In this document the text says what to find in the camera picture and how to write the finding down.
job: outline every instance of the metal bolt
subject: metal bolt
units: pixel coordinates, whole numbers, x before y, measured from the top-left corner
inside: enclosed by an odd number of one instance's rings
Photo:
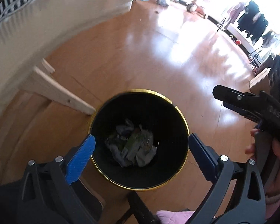
[[[253,159],[249,159],[249,163],[250,163],[251,165],[255,165],[255,161],[254,161]]]
[[[222,161],[228,161],[228,156],[222,155],[222,156],[220,156],[220,159],[221,159]]]
[[[34,160],[30,160],[30,161],[28,162],[28,165],[29,165],[29,166],[32,166],[33,164],[35,164],[35,161],[34,161]]]
[[[63,161],[63,157],[62,156],[58,156],[58,157],[55,158],[55,161],[56,162],[61,162],[61,161]]]

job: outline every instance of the blue gripper pad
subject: blue gripper pad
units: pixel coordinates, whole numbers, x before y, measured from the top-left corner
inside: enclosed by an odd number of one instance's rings
[[[205,179],[215,183],[218,179],[218,154],[211,147],[205,146],[195,133],[189,136],[188,144]]]
[[[94,136],[89,135],[69,161],[66,166],[65,175],[65,179],[69,185],[71,185],[72,182],[78,181],[95,147],[96,140],[94,139]]]

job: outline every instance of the black trash can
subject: black trash can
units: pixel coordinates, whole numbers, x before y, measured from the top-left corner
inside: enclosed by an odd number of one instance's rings
[[[157,154],[144,167],[121,167],[105,145],[105,139],[125,119],[153,133]],[[173,179],[188,155],[189,129],[180,110],[165,96],[135,89],[106,101],[93,115],[89,133],[96,139],[92,161],[99,172],[117,186],[150,190]]]

